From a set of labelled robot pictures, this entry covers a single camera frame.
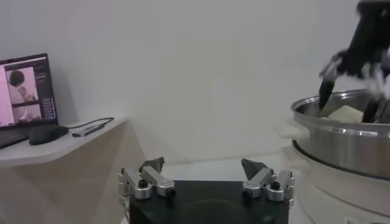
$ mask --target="pot rim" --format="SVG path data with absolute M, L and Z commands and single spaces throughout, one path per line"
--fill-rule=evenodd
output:
M 341 91 L 332 93 L 332 96 L 341 96 L 347 97 L 356 94 L 366 94 L 366 89 L 355 89 L 348 91 Z M 326 129 L 328 131 L 345 133 L 345 134 L 353 134 L 353 135 L 361 135 L 361 136 L 383 136 L 390 138 L 390 124 L 348 124 L 338 121 L 330 121 L 326 119 L 321 119 L 319 117 L 313 117 L 306 114 L 302 114 L 297 111 L 298 107 L 302 105 L 315 102 L 319 100 L 319 96 L 309 97 L 300 99 L 294 102 L 291 105 L 291 110 L 294 112 L 294 119 L 301 123 L 304 126 L 311 127 L 320 127 L 321 129 Z

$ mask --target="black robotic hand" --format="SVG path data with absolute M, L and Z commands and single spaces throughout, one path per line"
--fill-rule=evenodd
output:
M 336 79 L 342 75 L 362 80 L 372 99 L 368 103 L 363 122 L 373 122 L 379 104 L 390 99 L 390 1 L 360 1 L 361 15 L 348 49 L 337 53 L 320 73 L 323 78 L 319 90 L 319 109 L 322 110 L 333 91 Z

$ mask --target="image on screen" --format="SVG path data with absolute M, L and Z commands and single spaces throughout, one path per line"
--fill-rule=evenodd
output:
M 38 103 L 37 85 L 35 83 L 34 68 L 28 67 L 7 71 L 7 81 L 11 103 Z
M 39 104 L 12 109 L 16 124 L 42 120 Z

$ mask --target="laptop screen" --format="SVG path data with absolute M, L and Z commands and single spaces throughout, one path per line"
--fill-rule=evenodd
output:
M 48 56 L 0 61 L 0 128 L 57 122 Z

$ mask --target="black base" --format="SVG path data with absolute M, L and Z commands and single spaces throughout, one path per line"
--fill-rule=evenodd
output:
M 289 204 L 243 201 L 239 181 L 175 181 L 176 197 L 130 201 L 131 224 L 287 224 Z

